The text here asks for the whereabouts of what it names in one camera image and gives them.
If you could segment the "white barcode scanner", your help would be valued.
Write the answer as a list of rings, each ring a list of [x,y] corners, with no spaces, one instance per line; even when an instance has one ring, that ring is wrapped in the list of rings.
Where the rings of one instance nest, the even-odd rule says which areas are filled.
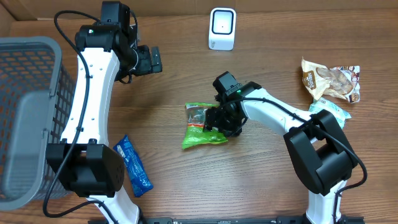
[[[216,7],[210,12],[208,47],[211,50],[231,51],[236,32],[236,11],[227,7]]]

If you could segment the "blue snack bar wrapper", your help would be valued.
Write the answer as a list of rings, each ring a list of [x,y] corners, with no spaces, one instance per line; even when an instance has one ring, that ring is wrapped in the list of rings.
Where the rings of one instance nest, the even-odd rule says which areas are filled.
[[[135,197],[141,197],[154,188],[143,163],[126,134],[113,149],[123,158]]]

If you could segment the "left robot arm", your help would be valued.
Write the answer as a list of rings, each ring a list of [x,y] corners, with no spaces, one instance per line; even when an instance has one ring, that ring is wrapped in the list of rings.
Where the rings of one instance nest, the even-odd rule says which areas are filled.
[[[95,205],[106,223],[144,223],[123,186],[123,159],[109,147],[108,115],[115,82],[162,71],[159,49],[139,45],[136,16],[119,1],[103,1],[100,17],[69,44],[78,59],[75,93],[60,142],[47,146],[47,164],[55,181]]]

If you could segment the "green snack bag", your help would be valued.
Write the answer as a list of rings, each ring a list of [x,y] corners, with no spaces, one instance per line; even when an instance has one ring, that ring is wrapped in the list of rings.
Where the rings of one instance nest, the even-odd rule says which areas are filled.
[[[210,103],[189,102],[185,103],[187,112],[187,130],[182,142],[182,149],[201,144],[222,144],[228,142],[224,134],[216,129],[205,131],[205,115],[207,109],[215,107]]]

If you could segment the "mint green snack packet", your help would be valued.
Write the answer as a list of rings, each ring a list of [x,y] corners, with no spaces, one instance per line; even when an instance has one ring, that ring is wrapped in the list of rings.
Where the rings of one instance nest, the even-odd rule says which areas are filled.
[[[334,115],[341,129],[344,128],[346,120],[351,119],[351,115],[347,111],[323,97],[318,100],[314,100],[308,110],[313,114],[318,113],[321,110],[329,111]]]

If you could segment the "brown cardboard back wall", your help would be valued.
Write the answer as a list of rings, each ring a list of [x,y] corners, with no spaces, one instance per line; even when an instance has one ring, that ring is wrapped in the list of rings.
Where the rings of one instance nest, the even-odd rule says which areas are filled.
[[[102,0],[4,0],[18,21],[52,18],[61,10],[76,10],[98,17]],[[397,0],[124,0],[137,16],[209,14],[215,7],[230,7],[238,13],[322,11],[337,9],[396,8]]]

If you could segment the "beige cookie bag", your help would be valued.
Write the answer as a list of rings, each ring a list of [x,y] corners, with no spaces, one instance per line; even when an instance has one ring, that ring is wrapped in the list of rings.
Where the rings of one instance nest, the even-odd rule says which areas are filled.
[[[314,100],[323,95],[341,98],[349,103],[360,101],[360,66],[328,68],[302,58],[302,82]]]

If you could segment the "black rail at table edge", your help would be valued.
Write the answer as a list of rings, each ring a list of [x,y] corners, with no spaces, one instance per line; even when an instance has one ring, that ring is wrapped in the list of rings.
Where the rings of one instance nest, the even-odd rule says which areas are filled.
[[[108,223],[105,219],[89,220],[89,224],[105,224]],[[172,218],[144,218],[146,224],[302,224],[310,223],[305,221],[305,215],[302,216],[283,216],[277,218],[242,218],[242,219],[172,219]],[[342,216],[338,222],[341,224],[365,224],[363,217],[347,217]]]

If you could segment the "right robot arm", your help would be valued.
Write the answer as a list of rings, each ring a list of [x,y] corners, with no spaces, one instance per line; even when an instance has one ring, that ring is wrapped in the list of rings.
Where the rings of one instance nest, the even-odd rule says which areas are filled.
[[[206,111],[205,131],[238,136],[247,120],[281,135],[297,177],[308,189],[301,216],[281,216],[276,223],[364,223],[340,212],[342,193],[363,185],[368,172],[334,115],[300,110],[274,98],[255,82],[245,85],[224,72],[213,82],[218,106]]]

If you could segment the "grey plastic basket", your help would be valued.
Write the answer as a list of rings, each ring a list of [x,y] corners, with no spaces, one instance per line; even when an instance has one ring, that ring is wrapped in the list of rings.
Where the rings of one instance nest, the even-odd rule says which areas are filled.
[[[1,210],[68,194],[45,159],[70,115],[75,80],[49,37],[1,38]]]

